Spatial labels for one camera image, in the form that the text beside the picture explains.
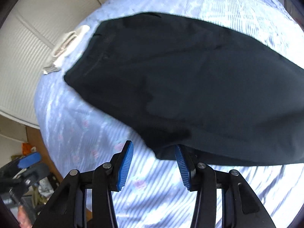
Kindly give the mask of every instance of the bed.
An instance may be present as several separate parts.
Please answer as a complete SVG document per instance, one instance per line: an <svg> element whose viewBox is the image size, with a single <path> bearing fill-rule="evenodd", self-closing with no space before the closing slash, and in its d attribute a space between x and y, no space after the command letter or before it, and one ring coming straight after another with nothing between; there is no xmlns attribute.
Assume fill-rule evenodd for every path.
<svg viewBox="0 0 304 228"><path fill-rule="evenodd" d="M35 111L43 140L60 173L94 170L120 152L126 140L134 157L126 186L113 194L120 227L189 227L196 193L183 186L177 163L155 158L128 126L84 102L63 80L86 49L103 20L145 11L177 14L209 21L250 35L304 68L304 33L277 0L108 0L80 25L90 30L63 61L61 71L40 78ZM277 228L286 228L304 203L304 164L268 167L212 166L237 169L256 192ZM216 227L221 224L221 192ZM91 209L91 193L87 207Z"/></svg>

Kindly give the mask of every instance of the blue object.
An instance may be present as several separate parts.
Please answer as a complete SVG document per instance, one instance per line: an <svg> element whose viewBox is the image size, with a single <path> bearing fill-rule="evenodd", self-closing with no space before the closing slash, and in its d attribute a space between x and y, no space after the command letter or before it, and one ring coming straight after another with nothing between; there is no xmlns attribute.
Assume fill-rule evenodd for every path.
<svg viewBox="0 0 304 228"><path fill-rule="evenodd" d="M130 142L125 157L121 163L120 169L118 171L118 182L117 189L120 191L126 184L127 176L129 173L130 165L133 158L134 146L133 143Z"/></svg>
<svg viewBox="0 0 304 228"><path fill-rule="evenodd" d="M41 160L41 155L38 152L35 152L33 154L30 154L22 159L20 159L18 163L18 167L20 169L25 169L30 167L33 164L38 163Z"/></svg>
<svg viewBox="0 0 304 228"><path fill-rule="evenodd" d="M181 148L179 146L175 146L175 158L177 161L181 179L183 180L183 184L185 187L187 187L187 190L189 190L191 187L191 174L185 163L185 159L183 157L183 154L181 153Z"/></svg>

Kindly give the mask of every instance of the black fabric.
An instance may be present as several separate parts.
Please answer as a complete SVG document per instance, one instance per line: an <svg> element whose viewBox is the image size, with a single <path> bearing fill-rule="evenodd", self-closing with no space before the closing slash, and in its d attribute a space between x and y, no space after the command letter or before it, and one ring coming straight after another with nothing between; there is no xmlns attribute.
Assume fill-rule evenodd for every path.
<svg viewBox="0 0 304 228"><path fill-rule="evenodd" d="M163 13L104 21L64 79L160 159L184 144L207 164L304 162L304 70L228 28Z"/></svg>

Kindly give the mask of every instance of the white towel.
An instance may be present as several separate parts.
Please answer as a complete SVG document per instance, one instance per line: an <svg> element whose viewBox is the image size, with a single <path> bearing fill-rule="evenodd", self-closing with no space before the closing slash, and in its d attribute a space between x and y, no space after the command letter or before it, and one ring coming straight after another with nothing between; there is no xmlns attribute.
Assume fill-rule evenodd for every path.
<svg viewBox="0 0 304 228"><path fill-rule="evenodd" d="M59 71L66 56L72 53L82 40L83 36L90 30L87 25L80 26L75 31L65 33L56 43L47 63L43 68L43 73Z"/></svg>

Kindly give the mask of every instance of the person's hand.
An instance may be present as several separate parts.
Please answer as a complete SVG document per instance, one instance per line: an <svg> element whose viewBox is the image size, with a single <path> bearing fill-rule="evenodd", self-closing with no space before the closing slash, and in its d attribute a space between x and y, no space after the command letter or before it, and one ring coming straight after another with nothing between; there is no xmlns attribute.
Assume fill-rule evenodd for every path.
<svg viewBox="0 0 304 228"><path fill-rule="evenodd" d="M29 220L23 206L18 207L17 220L19 221L21 228L32 228L31 221Z"/></svg>

